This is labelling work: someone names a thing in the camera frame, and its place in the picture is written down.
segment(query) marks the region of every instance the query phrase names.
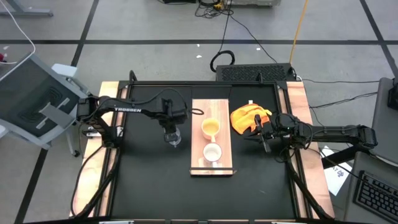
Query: keyboard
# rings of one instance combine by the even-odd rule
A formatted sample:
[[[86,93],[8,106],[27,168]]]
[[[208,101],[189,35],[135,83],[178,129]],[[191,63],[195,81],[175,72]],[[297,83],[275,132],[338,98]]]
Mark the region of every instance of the keyboard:
[[[359,172],[354,203],[393,223],[398,222],[398,188],[369,172]]]

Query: white cup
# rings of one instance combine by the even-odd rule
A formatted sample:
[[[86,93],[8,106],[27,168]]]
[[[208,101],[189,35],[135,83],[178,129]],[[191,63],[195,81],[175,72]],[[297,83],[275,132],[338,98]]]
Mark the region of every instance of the white cup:
[[[217,161],[221,158],[222,150],[216,143],[209,143],[203,148],[205,159],[211,162],[212,167],[217,167]]]

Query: gray chair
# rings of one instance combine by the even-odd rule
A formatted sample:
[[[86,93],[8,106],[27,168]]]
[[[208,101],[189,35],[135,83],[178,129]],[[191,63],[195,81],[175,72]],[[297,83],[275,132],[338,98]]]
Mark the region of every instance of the gray chair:
[[[62,133],[74,150],[77,103],[87,95],[37,56],[27,55],[0,77],[0,125],[44,149]]]

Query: white card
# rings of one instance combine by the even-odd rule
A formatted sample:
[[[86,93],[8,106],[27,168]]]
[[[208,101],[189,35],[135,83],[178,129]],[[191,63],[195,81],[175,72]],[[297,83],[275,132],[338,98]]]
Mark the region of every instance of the white card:
[[[329,149],[328,146],[325,146],[322,149],[322,152],[326,156],[329,156],[334,153],[332,150]],[[349,166],[346,162],[339,164],[339,165],[344,167],[345,169],[347,169],[350,172],[352,170],[352,167]],[[330,193],[332,193],[334,196],[336,196],[338,191],[340,190],[340,188],[343,186],[344,181],[349,176],[349,173],[338,166],[327,168],[324,171],[325,171],[325,176],[326,176],[326,182],[328,183],[328,189],[329,189]]]

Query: tile floor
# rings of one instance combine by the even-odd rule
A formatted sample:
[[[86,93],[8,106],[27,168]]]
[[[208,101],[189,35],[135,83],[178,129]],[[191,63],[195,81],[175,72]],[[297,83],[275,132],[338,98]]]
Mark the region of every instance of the tile floor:
[[[226,16],[203,19],[194,16],[196,4],[170,6],[156,0],[21,0],[26,7],[50,8],[53,17],[17,18],[37,44],[37,55],[49,66],[71,64],[81,33],[95,1],[98,6],[90,24],[87,40],[220,40]],[[282,0],[273,8],[236,7],[234,18],[245,24],[261,40],[292,40],[304,0]],[[366,0],[385,40],[398,40],[395,0]],[[18,60],[31,50],[10,18],[0,17],[0,52],[8,61]],[[229,21],[226,39],[251,40],[246,30]],[[377,40],[360,0],[310,1],[299,40]],[[72,41],[67,44],[62,40]],[[97,94],[102,81],[126,80],[133,69],[139,80],[214,80],[209,69],[219,44],[85,44],[77,64],[78,78]],[[256,44],[225,44],[232,50],[236,64],[271,63]],[[288,62],[291,45],[271,44],[264,48],[278,61]],[[398,46],[388,45],[398,58]],[[229,63],[220,57],[216,63]],[[312,80],[378,80],[392,78],[393,72],[380,45],[298,45],[293,61],[302,78]],[[312,106],[350,98],[377,90],[377,84],[306,83]],[[316,110],[324,125],[360,123],[370,126],[375,96]],[[14,223],[40,149],[11,136],[0,139],[0,223]],[[69,155],[67,142],[60,136],[49,150],[25,222],[67,218],[73,184],[80,158]],[[336,214],[344,205],[333,198]]]

